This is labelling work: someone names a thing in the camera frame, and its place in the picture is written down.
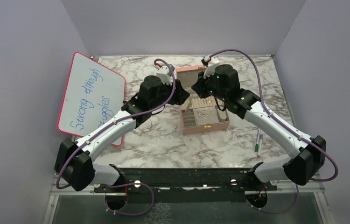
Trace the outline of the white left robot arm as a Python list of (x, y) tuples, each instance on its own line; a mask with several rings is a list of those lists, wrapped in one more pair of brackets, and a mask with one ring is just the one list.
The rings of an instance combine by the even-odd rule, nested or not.
[(56, 187), (81, 191), (90, 184), (105, 184), (111, 191), (123, 188), (122, 172), (115, 165), (96, 165), (94, 161), (115, 140), (136, 129), (155, 111), (169, 105), (182, 105), (190, 96), (176, 79), (163, 84), (157, 76), (147, 76), (139, 92), (124, 101), (120, 111), (101, 127), (76, 141), (65, 139), (59, 147), (54, 170)]

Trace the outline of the pink jewelry box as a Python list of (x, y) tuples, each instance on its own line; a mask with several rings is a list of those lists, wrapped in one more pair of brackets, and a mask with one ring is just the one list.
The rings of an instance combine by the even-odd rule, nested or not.
[(199, 98), (191, 89), (198, 78), (198, 73), (204, 71), (203, 65), (178, 67), (175, 69), (176, 77), (180, 80), (182, 87), (190, 93), (184, 104), (179, 108), (182, 132), (184, 135), (192, 135), (213, 131), (226, 130), (230, 124), (230, 118), (227, 113), (227, 120), (220, 122), (218, 120), (218, 106), (224, 104), (220, 100), (215, 100), (212, 96), (208, 98)]

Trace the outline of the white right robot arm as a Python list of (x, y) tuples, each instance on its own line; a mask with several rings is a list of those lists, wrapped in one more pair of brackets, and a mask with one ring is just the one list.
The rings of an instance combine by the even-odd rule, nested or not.
[(209, 77), (204, 77), (203, 71), (199, 72), (191, 88), (200, 98), (213, 96), (222, 100), (229, 112), (260, 128), (288, 154), (284, 160), (260, 162), (253, 166), (247, 172), (246, 183), (249, 188), (258, 190), (267, 182), (286, 179), (306, 185), (324, 164), (325, 156), (310, 142), (325, 148), (325, 139), (321, 136), (308, 137), (308, 141), (304, 142), (281, 127), (274, 121), (274, 114), (268, 114), (263, 108), (259, 96), (240, 87), (238, 72), (231, 65), (217, 66)]

